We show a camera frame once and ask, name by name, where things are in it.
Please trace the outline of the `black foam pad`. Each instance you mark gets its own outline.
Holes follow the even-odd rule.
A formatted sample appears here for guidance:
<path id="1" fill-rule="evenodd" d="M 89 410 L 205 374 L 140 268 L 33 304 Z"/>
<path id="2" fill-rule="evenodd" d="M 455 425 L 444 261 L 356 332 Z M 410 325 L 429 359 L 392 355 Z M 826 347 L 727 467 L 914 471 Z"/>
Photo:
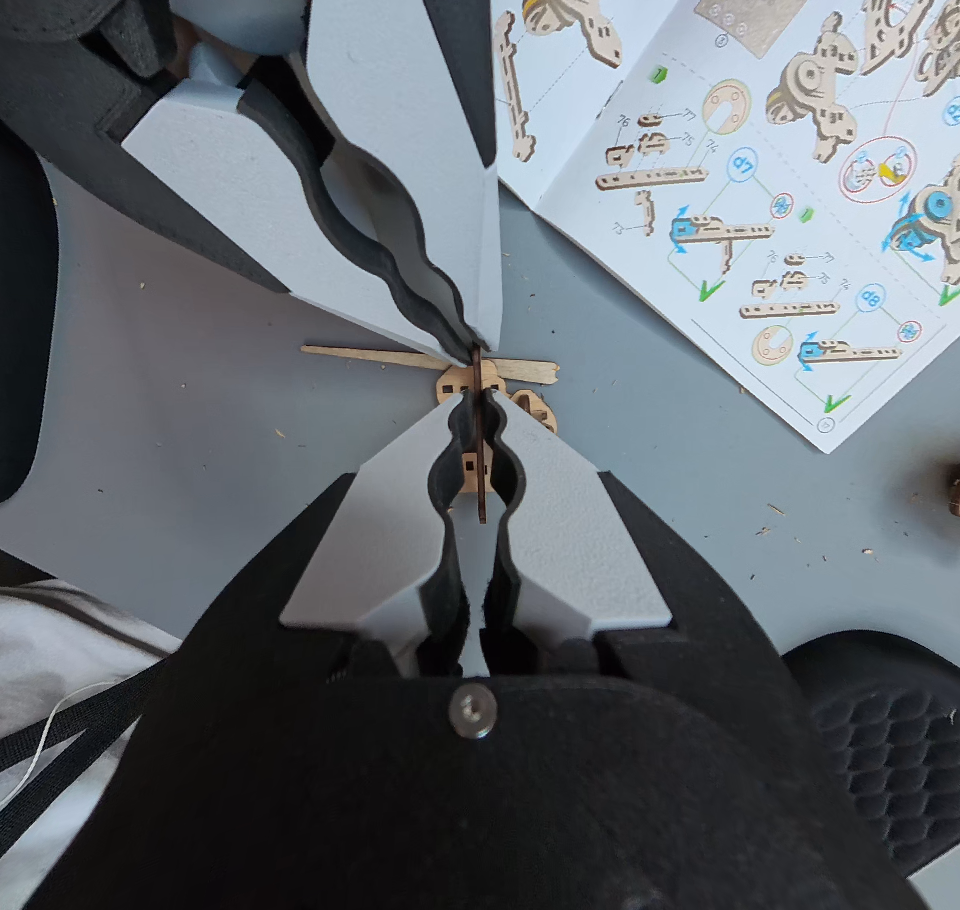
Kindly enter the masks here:
<path id="1" fill-rule="evenodd" d="M 59 235 L 38 156 L 1 126 L 1 500 L 37 454 L 58 289 Z"/>

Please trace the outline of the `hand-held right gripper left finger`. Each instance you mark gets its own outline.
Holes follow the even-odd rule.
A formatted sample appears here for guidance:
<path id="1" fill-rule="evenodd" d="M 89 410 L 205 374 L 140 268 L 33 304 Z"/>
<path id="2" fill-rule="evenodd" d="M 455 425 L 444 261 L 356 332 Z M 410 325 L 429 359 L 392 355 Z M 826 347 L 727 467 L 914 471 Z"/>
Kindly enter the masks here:
<path id="1" fill-rule="evenodd" d="M 378 640 L 403 674 L 454 632 L 463 592 L 449 508 L 474 449 L 474 395 L 448 399 L 366 461 L 281 614 L 289 627 Z"/>

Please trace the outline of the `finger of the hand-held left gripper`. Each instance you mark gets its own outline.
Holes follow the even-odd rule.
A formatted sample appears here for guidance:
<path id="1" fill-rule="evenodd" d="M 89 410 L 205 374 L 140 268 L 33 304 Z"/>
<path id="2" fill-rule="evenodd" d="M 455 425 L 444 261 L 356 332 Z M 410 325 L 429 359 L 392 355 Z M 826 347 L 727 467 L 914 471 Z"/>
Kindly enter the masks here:
<path id="1" fill-rule="evenodd" d="M 123 140 L 142 163 L 308 304 L 414 349 L 466 362 L 469 346 L 402 279 L 394 256 L 331 196 L 302 125 L 207 43 L 189 75 Z"/>
<path id="2" fill-rule="evenodd" d="M 468 344 L 498 347 L 496 163 L 480 160 L 423 0 L 171 0 L 294 115 L 342 213 Z"/>

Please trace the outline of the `black mesh chair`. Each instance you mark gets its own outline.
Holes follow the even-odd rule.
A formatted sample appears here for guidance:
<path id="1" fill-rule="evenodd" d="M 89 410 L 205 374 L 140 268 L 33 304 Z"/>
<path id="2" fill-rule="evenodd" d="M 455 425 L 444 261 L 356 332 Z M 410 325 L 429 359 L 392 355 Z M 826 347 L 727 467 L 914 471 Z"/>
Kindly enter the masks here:
<path id="1" fill-rule="evenodd" d="M 858 814 L 905 877 L 959 840 L 959 671 L 891 634 L 847 631 L 784 656 Z"/>

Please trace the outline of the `wooden plate with wheel assembly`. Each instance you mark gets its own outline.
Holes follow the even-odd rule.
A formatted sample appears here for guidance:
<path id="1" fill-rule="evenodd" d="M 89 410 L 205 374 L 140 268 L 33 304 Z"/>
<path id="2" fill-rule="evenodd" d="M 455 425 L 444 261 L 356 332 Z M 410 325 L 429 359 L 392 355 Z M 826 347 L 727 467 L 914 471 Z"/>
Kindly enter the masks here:
<path id="1" fill-rule="evenodd" d="M 482 388 L 496 389 L 505 393 L 548 430 L 557 433 L 557 418 L 543 395 L 529 388 L 511 392 L 507 388 L 507 381 L 515 380 L 523 384 L 537 385 L 553 384 L 557 381 L 558 370 L 558 364 L 550 361 L 485 357 L 482 360 Z M 451 367 L 437 381 L 438 402 L 444 403 L 452 396 L 473 389 L 474 369 Z"/>

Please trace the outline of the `person's white shirt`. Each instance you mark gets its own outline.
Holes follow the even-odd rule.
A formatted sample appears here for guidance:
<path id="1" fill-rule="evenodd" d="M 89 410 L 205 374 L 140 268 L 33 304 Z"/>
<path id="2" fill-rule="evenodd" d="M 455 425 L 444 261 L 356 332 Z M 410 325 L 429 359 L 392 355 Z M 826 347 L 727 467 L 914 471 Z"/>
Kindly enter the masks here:
<path id="1" fill-rule="evenodd" d="M 175 651 L 181 640 L 64 582 L 51 580 L 1 598 L 1 736 L 66 708 Z M 1 906 L 21 908 L 89 819 L 133 733 L 129 728 L 3 856 Z"/>

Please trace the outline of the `flat wooden stick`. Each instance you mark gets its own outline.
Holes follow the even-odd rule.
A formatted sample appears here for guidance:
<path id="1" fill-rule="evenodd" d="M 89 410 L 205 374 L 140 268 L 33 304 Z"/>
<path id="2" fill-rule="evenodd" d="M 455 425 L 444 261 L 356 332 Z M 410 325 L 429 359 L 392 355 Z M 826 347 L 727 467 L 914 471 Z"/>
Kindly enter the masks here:
<path id="1" fill-rule="evenodd" d="M 311 354 L 375 361 L 385 365 L 401 365 L 434 371 L 445 371 L 453 366 L 450 361 L 444 358 L 423 352 L 376 351 L 306 344 L 302 345 L 300 350 Z M 551 361 L 484 357 L 482 362 L 493 365 L 498 375 L 504 379 L 526 381 L 540 385 L 550 385 L 557 382 L 560 369 L 557 363 Z"/>

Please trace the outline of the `printed assembly instruction booklet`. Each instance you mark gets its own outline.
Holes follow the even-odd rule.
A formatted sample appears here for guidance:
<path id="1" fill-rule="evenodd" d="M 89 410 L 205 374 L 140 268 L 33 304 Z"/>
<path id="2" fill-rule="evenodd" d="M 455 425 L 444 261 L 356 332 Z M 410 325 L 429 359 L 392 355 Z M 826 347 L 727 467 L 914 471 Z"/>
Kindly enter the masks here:
<path id="1" fill-rule="evenodd" d="M 959 0 L 490 0 L 500 177 L 822 452 L 958 337 Z"/>

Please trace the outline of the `thin dark wooden strip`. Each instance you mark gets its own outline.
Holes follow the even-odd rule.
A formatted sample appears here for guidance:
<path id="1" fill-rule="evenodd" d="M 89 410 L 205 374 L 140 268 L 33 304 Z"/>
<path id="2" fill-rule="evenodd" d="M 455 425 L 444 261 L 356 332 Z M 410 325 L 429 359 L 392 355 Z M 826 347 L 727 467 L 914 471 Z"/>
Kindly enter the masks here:
<path id="1" fill-rule="evenodd" d="M 485 471 L 485 437 L 484 437 L 484 386 L 483 386 L 483 357 L 482 348 L 475 344 L 471 355 L 473 376 L 473 412 L 475 429 L 475 470 L 476 489 L 478 499 L 478 519 L 481 524 L 487 522 L 486 509 L 486 471 Z"/>

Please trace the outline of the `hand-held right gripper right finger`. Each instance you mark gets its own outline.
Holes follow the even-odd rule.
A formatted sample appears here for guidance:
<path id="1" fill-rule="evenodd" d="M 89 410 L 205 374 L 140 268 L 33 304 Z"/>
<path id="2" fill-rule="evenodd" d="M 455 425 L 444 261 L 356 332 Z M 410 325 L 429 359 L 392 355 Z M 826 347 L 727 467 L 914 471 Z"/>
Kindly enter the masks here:
<path id="1" fill-rule="evenodd" d="M 485 393 L 491 482 L 506 509 L 484 602 L 491 674 L 600 631 L 666 627 L 670 610 L 593 463 L 498 391 Z"/>

